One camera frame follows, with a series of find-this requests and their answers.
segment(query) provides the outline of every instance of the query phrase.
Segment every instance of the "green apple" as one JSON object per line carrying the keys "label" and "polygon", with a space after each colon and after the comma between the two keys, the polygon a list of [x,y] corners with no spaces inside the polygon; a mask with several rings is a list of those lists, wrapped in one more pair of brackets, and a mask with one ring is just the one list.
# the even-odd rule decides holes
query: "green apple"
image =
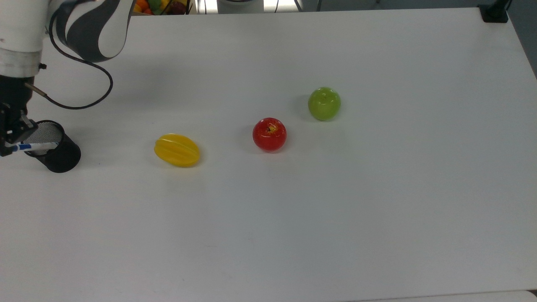
{"label": "green apple", "polygon": [[315,90],[308,101],[311,115],[318,120],[328,120],[336,116],[341,107],[339,94],[328,87]]}

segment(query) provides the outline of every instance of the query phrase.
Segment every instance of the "red apple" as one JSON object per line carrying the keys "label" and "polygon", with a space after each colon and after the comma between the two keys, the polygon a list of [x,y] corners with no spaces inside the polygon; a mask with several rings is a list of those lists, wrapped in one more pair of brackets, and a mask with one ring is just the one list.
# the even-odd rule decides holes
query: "red apple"
{"label": "red apple", "polygon": [[266,152],[273,152],[284,145],[287,131],[279,120],[264,118],[253,128],[252,137],[257,147]]}

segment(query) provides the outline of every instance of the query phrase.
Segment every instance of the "floor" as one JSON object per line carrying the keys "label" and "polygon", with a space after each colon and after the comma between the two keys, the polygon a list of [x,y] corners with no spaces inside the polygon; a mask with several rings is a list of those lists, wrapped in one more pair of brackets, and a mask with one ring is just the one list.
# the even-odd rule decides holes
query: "floor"
{"label": "floor", "polygon": [[[317,0],[302,0],[305,7]],[[324,0],[321,11],[469,8],[492,0]],[[537,0],[513,0],[509,16],[537,77]]]}

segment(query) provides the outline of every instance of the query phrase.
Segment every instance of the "fruit basket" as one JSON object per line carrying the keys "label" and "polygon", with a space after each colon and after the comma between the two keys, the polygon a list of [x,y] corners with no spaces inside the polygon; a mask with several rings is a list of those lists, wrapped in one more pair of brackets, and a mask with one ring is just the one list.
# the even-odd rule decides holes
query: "fruit basket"
{"label": "fruit basket", "polygon": [[133,15],[189,15],[195,13],[191,0],[136,0]]}

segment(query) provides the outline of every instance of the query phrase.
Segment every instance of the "black mount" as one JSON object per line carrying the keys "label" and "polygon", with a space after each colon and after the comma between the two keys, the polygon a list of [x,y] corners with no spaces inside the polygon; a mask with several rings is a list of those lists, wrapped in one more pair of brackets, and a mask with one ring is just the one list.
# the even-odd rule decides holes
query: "black mount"
{"label": "black mount", "polygon": [[496,0],[492,5],[478,5],[477,7],[481,11],[481,18],[486,23],[507,23],[509,17],[505,6],[509,0]]}
{"label": "black mount", "polygon": [[33,77],[0,76],[0,156],[11,154],[6,142],[23,141],[37,129],[37,124],[26,117],[26,103],[32,97],[32,90],[24,84],[32,84],[33,80]]}

